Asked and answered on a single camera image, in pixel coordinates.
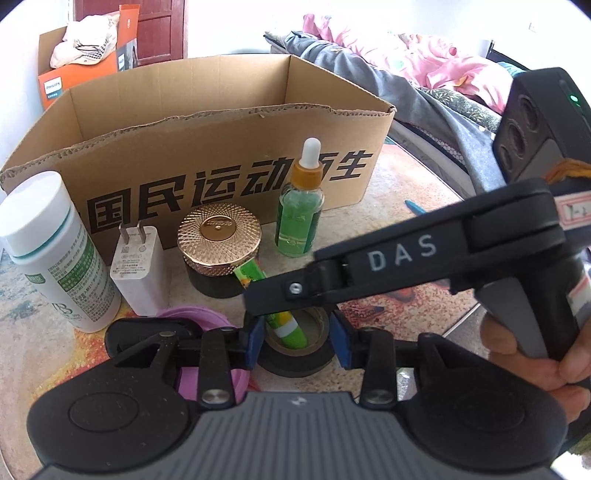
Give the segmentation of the person's right hand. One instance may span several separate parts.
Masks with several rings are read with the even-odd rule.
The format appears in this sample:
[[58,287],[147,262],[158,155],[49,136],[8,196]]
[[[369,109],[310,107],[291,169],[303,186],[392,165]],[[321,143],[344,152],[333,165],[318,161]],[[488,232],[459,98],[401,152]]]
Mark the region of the person's right hand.
[[589,388],[579,386],[590,377],[590,321],[560,362],[525,356],[513,333],[489,314],[481,324],[480,337],[492,363],[550,393],[562,406],[569,423],[590,406]]

